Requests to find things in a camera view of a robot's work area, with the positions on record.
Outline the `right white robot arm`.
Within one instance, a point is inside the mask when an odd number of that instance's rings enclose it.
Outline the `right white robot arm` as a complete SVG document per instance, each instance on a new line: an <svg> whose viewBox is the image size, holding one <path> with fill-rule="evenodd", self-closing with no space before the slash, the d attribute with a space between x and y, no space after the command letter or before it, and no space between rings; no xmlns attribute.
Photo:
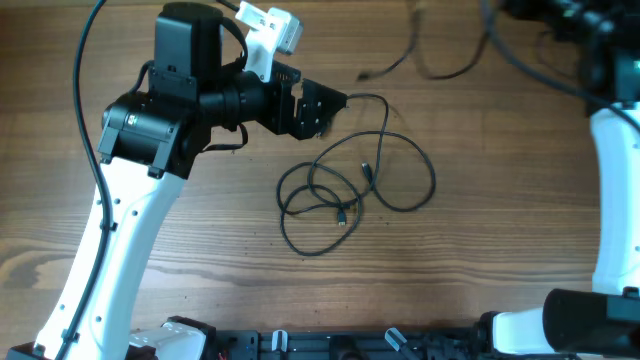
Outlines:
<svg viewBox="0 0 640 360"><path fill-rule="evenodd" d="M639 4L636 1L501 1L518 20L547 25L579 49L578 83L519 60L498 35L498 11L480 4L499 53L535 80L583 100L599 166L600 240L592 288L554 289L538 308L483 316L495 356L639 355Z"/></svg>

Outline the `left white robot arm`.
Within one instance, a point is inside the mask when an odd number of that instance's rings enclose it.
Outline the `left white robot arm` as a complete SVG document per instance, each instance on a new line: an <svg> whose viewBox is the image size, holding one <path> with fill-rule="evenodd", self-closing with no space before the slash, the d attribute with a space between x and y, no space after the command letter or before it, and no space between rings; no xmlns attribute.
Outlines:
<svg viewBox="0 0 640 360"><path fill-rule="evenodd" d="M110 104L97 146L86 149L96 181L91 212L68 279L36 339L12 359L221 359L216 330L184 317L132 333L134 303L160 227L212 131L255 121L306 140L325 132L343 93L302 79L276 60L303 32L291 13L248 2L166 4L154 56Z"/></svg>

